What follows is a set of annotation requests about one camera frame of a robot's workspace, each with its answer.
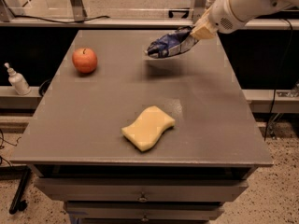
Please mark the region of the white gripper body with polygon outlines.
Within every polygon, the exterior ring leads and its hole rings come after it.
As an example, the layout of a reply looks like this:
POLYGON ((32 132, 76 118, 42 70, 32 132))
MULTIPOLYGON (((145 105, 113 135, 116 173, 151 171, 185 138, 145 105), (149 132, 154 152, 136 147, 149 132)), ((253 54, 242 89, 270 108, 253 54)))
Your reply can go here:
POLYGON ((230 0, 215 0, 210 8, 208 19, 223 34, 230 34, 245 25, 235 16, 230 0))

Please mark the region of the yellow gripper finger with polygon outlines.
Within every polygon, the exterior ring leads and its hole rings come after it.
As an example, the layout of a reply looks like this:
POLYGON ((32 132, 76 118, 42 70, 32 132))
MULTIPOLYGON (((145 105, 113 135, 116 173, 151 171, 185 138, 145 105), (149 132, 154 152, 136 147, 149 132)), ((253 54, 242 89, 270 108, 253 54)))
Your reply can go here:
POLYGON ((204 23, 204 22, 206 22, 207 20, 208 20, 208 15, 209 15, 209 13, 210 13, 210 8, 208 8, 205 12, 204 12, 204 14, 201 16, 201 18, 200 18, 200 22, 201 23, 204 23))
POLYGON ((199 20, 191 31, 191 36, 197 40, 212 39, 215 37, 218 28, 215 27, 209 20, 199 20))

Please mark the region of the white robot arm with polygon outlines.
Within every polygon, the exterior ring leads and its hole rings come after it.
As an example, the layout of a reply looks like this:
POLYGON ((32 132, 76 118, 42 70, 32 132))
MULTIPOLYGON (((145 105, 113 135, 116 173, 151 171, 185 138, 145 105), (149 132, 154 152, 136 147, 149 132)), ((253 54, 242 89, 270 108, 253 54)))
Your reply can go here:
POLYGON ((213 38, 217 32, 230 34, 252 19, 298 6, 299 0, 215 0, 196 22, 191 36, 201 40, 213 38))

